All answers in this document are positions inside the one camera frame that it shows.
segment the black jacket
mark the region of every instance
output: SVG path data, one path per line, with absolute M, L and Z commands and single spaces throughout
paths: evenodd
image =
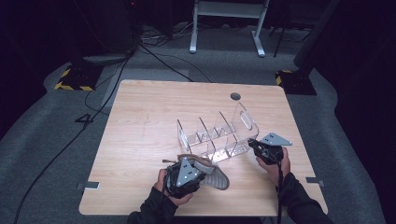
M 163 196 L 163 209 L 160 209 L 161 193 L 151 189 L 151 193 L 145 202 L 140 206 L 140 212 L 132 212 L 128 217 L 129 224 L 167 224 L 172 222 L 172 218 L 177 210 L 177 206 L 167 197 Z M 288 214 L 291 219 L 304 224 L 328 224 L 332 221 L 323 213 L 319 203 L 311 199 L 295 178 L 289 173 L 285 176 L 282 190 L 279 192 L 279 200 L 282 205 L 288 207 Z

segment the person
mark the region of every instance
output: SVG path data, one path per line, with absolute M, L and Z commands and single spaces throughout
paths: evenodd
M 288 150 L 283 147 L 283 160 L 281 169 L 283 172 L 282 189 L 278 193 L 279 202 L 287 207 L 289 217 L 297 224 L 330 224 L 332 221 L 323 212 L 320 204 L 311 199 L 306 193 L 303 185 L 296 179 L 290 171 L 290 159 Z M 267 171 L 268 177 L 278 185 L 279 171 L 277 165 L 267 165 L 259 157 L 257 163 L 262 169 Z M 151 188 L 148 198 L 140 206 L 140 212 L 132 212 L 128 216 L 128 224 L 167 224 L 172 222 L 172 218 L 178 207 L 187 203 L 193 196 L 192 193 L 181 199 L 169 196 L 165 190 L 163 193 L 163 180 L 166 176 L 165 170 L 160 170 L 158 180 Z

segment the wooden table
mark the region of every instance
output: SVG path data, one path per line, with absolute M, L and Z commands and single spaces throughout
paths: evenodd
M 185 153 L 177 139 L 177 120 L 186 133 L 196 131 L 199 118 L 214 123 L 219 111 L 231 119 L 237 102 L 257 123 L 262 139 L 277 133 L 292 142 L 288 147 L 291 171 L 308 194 L 327 213 L 285 93 L 278 86 L 123 80 L 89 177 L 99 189 L 85 189 L 79 211 L 83 215 L 129 215 L 140 211 L 158 172 Z M 253 150 L 219 162 L 230 178 L 226 190 L 201 186 L 189 203 L 177 209 L 177 216 L 276 216 L 274 185 L 255 161 Z

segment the white desk frame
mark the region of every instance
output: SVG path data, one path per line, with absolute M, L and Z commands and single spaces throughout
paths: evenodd
M 193 28 L 191 35 L 190 53 L 197 51 L 198 38 L 198 15 L 200 16 L 221 16 L 221 17 L 237 17 L 259 19 L 257 30 L 252 31 L 251 35 L 256 45 L 257 52 L 260 57 L 265 56 L 262 42 L 259 39 L 262 30 L 262 22 L 264 21 L 267 11 L 268 1 L 264 4 L 243 4 L 243 3 L 223 3 L 223 2 L 206 2 L 195 0 L 193 14 Z

